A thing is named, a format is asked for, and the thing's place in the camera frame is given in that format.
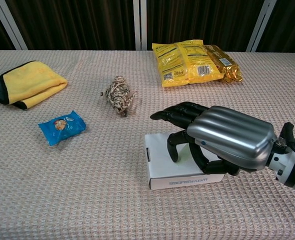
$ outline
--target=blue snack packet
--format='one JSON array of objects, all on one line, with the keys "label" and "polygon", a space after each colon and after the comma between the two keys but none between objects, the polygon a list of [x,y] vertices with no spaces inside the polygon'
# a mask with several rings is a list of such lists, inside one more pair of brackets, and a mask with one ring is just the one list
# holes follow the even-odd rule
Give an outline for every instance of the blue snack packet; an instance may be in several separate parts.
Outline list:
[{"label": "blue snack packet", "polygon": [[80,134],[86,129],[83,119],[72,111],[68,115],[56,117],[48,122],[39,123],[50,146],[58,144],[60,141]]}]

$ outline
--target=yellow microfiber cloth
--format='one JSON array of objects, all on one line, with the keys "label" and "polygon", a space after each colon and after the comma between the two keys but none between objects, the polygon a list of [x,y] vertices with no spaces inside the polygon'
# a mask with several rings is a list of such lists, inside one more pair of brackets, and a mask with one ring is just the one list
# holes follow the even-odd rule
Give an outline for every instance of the yellow microfiber cloth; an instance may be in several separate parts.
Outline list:
[{"label": "yellow microfiber cloth", "polygon": [[0,76],[0,103],[29,109],[64,89],[68,81],[40,61],[30,61]]}]

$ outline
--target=white box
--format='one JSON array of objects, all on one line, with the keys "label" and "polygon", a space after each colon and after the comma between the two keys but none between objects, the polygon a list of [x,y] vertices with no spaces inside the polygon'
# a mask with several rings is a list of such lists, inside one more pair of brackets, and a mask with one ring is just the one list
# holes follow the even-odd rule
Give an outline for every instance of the white box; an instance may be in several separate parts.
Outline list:
[{"label": "white box", "polygon": [[[178,161],[173,162],[167,148],[170,133],[145,135],[145,158],[150,189],[168,189],[220,182],[224,174],[204,174],[195,163],[188,144],[177,146]],[[219,158],[202,148],[210,161]]]}]

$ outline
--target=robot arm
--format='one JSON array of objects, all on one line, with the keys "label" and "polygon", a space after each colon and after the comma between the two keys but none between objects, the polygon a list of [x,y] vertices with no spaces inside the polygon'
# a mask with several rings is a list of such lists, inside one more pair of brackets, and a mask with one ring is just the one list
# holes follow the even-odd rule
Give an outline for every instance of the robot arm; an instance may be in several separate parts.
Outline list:
[{"label": "robot arm", "polygon": [[[176,146],[188,143],[195,163],[205,174],[236,176],[241,169],[255,172],[267,166],[277,180],[295,189],[295,139],[289,122],[277,138],[268,122],[226,107],[208,108],[192,102],[156,112],[151,119],[169,121],[184,129],[167,139],[174,162],[178,160]],[[219,159],[210,162],[200,146]]]}]

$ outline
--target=textured table cover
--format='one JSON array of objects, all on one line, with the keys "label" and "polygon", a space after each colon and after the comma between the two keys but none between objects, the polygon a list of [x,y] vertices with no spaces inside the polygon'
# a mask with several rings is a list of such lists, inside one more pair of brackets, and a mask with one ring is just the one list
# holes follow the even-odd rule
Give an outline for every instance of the textured table cover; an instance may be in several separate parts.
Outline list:
[{"label": "textured table cover", "polygon": [[[162,88],[151,51],[0,51],[0,74],[38,60],[68,86],[29,110],[0,104],[1,239],[295,239],[295,190],[268,169],[152,191],[149,116],[183,101],[295,126],[295,53],[230,52],[243,83]],[[137,91],[128,117],[100,96],[117,75]],[[75,110],[87,130],[49,147],[38,123]]]}]

